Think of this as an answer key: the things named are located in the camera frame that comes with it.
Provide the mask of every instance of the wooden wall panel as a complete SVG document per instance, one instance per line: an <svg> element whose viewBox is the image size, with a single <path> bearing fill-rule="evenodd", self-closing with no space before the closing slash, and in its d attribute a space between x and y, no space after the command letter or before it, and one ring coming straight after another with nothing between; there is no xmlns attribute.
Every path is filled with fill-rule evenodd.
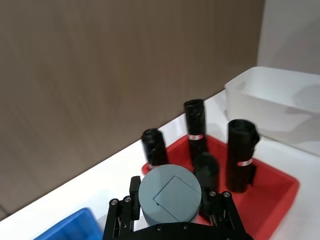
<svg viewBox="0 0 320 240"><path fill-rule="evenodd" d="M16 211L255 66L263 5L0 1L0 204Z"/></svg>

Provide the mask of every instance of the white table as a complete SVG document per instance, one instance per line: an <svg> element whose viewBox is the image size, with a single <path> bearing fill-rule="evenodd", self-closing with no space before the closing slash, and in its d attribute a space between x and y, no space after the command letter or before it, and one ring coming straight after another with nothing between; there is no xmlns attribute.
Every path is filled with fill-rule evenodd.
<svg viewBox="0 0 320 240"><path fill-rule="evenodd" d="M226 141L226 93L222 91L205 101L207 133ZM160 128L167 146L187 133L181 115ZM318 239L320 226L320 157L263 138L255 157L278 168L300 182L296 200L273 234L274 240ZM141 141L137 141L78 177L0 222L1 240L33 240L75 211L89 207L104 225L109 200L129 194L132 176L141 175L146 163ZM146 226L142 218L135 229Z"/></svg>

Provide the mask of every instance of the gray cylindrical object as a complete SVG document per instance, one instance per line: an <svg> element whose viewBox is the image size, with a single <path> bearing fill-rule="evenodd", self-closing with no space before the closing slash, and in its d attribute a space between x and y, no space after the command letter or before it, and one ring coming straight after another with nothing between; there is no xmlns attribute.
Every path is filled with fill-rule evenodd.
<svg viewBox="0 0 320 240"><path fill-rule="evenodd" d="M151 170L139 187L144 218L152 226L192 221L199 210L201 186L186 168L167 164Z"/></svg>

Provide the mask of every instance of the white container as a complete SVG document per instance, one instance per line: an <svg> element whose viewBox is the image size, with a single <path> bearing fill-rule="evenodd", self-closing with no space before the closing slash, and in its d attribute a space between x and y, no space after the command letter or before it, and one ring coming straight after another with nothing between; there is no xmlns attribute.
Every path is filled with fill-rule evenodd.
<svg viewBox="0 0 320 240"><path fill-rule="evenodd" d="M225 85L228 117L259 133L320 155L320 75L253 67Z"/></svg>

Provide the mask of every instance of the black cylinder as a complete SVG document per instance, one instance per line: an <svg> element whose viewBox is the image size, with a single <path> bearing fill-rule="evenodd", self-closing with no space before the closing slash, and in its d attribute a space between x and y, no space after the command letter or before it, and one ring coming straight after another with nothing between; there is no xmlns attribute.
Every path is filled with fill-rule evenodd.
<svg viewBox="0 0 320 240"><path fill-rule="evenodd" d="M252 157L260 137L256 126L235 119L228 124L226 187L231 192L246 191L252 173Z"/></svg>
<svg viewBox="0 0 320 240"><path fill-rule="evenodd" d="M149 167L168 164L167 150L164 137L156 128L150 128L143 132L142 144Z"/></svg>
<svg viewBox="0 0 320 240"><path fill-rule="evenodd" d="M194 175L198 179L201 188L219 192L219 164L208 152L202 152L194 161Z"/></svg>
<svg viewBox="0 0 320 240"><path fill-rule="evenodd" d="M206 137L206 111L202 99L193 99L184 103L186 127L192 164L197 156L208 152Z"/></svg>

